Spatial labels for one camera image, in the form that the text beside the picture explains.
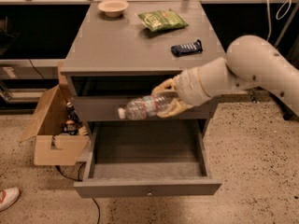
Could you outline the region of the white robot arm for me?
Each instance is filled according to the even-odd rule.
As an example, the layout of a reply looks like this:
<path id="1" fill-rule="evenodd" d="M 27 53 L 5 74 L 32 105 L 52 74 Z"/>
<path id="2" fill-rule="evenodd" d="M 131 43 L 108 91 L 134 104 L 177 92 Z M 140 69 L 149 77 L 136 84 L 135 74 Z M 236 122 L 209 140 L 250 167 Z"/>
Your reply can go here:
<path id="1" fill-rule="evenodd" d="M 177 95 L 166 110 L 157 113 L 160 118 L 168 118 L 216 96 L 258 87 L 299 115 L 299 69 L 266 40 L 243 35 L 229 45 L 224 58 L 188 68 L 155 87 L 152 93 Z"/>

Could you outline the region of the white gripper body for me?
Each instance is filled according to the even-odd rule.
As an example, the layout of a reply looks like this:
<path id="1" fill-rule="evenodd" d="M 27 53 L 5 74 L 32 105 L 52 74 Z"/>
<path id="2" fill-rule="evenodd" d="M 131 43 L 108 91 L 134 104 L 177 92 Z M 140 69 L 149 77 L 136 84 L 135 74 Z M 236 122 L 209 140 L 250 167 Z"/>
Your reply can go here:
<path id="1" fill-rule="evenodd" d="M 204 91 L 198 67 L 184 70 L 175 76 L 174 87 L 178 98 L 186 105 L 200 106 L 211 99 Z"/>

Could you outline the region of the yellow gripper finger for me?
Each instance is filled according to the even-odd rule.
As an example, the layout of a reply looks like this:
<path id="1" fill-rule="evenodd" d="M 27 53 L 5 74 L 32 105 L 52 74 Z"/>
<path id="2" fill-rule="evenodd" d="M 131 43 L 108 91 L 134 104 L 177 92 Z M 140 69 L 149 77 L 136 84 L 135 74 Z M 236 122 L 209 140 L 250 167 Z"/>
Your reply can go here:
<path id="1" fill-rule="evenodd" d="M 177 96 L 177 92 L 175 89 L 175 82 L 173 78 L 169 78 L 165 81 L 163 81 L 161 84 L 156 86 L 152 91 L 151 94 L 153 96 L 160 96 L 160 95 L 166 95 L 166 96 Z"/>
<path id="2" fill-rule="evenodd" d="M 192 105 L 188 105 L 184 103 L 182 100 L 179 98 L 174 98 L 167 106 L 165 109 L 162 111 L 159 111 L 157 113 L 157 116 L 160 118 L 170 118 L 174 117 L 178 114 L 181 114 L 189 109 L 192 108 Z"/>

